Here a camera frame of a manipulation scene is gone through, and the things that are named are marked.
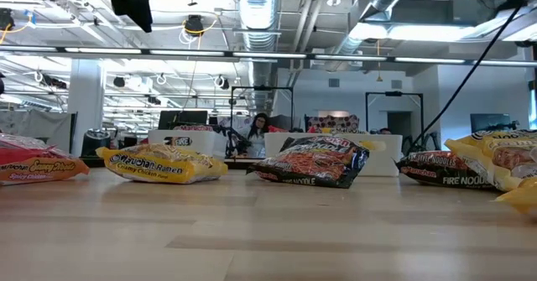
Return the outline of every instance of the white wall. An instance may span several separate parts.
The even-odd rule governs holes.
[[[511,60],[524,60],[524,56]],[[439,65],[414,77],[414,89],[424,93],[425,125],[440,112],[470,69]],[[472,132],[472,113],[507,113],[520,122],[520,128],[529,128],[529,72],[524,68],[478,67],[431,131],[440,131],[442,146],[448,138],[465,137]]]
[[[383,71],[383,82],[377,82],[378,73],[364,75],[360,71],[328,73],[323,70],[303,70],[295,85],[295,115],[317,116],[319,110],[347,111],[360,119],[360,129],[366,128],[365,92],[393,91],[391,80],[403,81],[403,92],[412,92],[412,78],[400,71]],[[279,86],[285,86],[288,71],[279,70]],[[329,88],[328,79],[339,78],[339,88]],[[371,103],[374,96],[369,96]],[[369,129],[387,127],[388,111],[412,112],[417,106],[407,97],[379,96],[369,107]],[[274,114],[290,115],[289,100],[280,92],[275,98]]]

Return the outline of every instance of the woman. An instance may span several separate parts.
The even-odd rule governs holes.
[[[251,143],[247,148],[247,156],[251,159],[264,159],[265,133],[269,132],[269,116],[259,113],[253,118],[251,127],[243,127],[237,132]]]

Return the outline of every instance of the exposed ceiling duct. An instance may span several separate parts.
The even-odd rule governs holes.
[[[276,13],[278,0],[239,0],[239,11],[244,29],[263,30],[263,33],[248,33],[243,35],[244,47],[247,51],[274,51],[276,36],[268,33],[276,28]],[[271,81],[271,63],[248,62],[248,78],[251,86],[274,86]],[[266,107],[267,94],[253,93],[253,105],[256,111]]]
[[[362,16],[360,17],[358,23],[356,26],[349,32],[345,38],[343,38],[343,41],[332,51],[333,55],[352,55],[356,52],[360,44],[362,43],[362,39],[359,39],[356,37],[357,34],[359,34],[359,31],[362,31],[361,25],[362,21],[365,18],[371,17],[374,14],[377,13],[383,13],[391,8],[394,7],[395,4],[397,4],[399,0],[369,0],[369,4],[366,6],[366,8],[363,10]],[[326,64],[326,70],[333,72],[336,71],[340,64],[342,62],[334,61],[329,64]]]

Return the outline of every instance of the instant noodle package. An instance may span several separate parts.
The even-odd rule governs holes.
[[[523,213],[537,206],[537,132],[478,132],[446,146],[499,190],[497,201]]]
[[[412,153],[401,159],[397,167],[402,174],[422,185],[480,190],[494,188],[486,178],[468,168],[462,159],[449,151]]]
[[[273,182],[348,189],[369,157],[365,145],[345,138],[287,138],[280,153],[248,168]]]
[[[0,133],[0,185],[66,180],[89,174],[81,160],[35,138]]]
[[[218,159],[180,147],[150,143],[121,150],[99,148],[97,155],[113,173],[128,180],[191,184],[227,173]]]

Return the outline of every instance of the yellow noodle package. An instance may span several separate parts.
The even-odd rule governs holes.
[[[218,159],[160,143],[121,150],[99,148],[97,154],[108,169],[128,180],[191,184],[217,180],[227,173],[227,165]]]
[[[536,131],[481,131],[448,139],[446,146],[497,189],[508,192],[497,201],[508,202],[523,213],[537,206]]]

